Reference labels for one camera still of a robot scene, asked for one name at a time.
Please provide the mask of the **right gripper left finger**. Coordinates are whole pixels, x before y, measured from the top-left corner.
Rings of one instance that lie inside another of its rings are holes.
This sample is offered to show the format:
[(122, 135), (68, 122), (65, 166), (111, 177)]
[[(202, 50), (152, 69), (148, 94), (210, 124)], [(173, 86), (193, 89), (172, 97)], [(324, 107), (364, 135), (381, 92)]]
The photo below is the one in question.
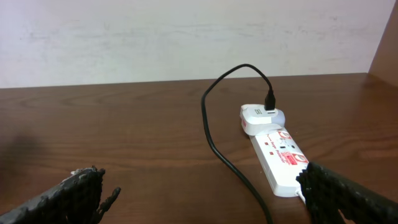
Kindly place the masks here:
[(44, 193), (1, 215), (1, 224), (98, 224), (121, 188), (101, 201), (104, 169), (77, 169)]

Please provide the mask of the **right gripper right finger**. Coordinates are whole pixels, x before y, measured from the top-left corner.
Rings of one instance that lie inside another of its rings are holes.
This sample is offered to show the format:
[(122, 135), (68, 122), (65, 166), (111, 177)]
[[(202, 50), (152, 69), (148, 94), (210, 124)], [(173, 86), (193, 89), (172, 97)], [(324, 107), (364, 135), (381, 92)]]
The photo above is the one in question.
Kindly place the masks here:
[(296, 177), (312, 223), (397, 223), (397, 203), (316, 163)]

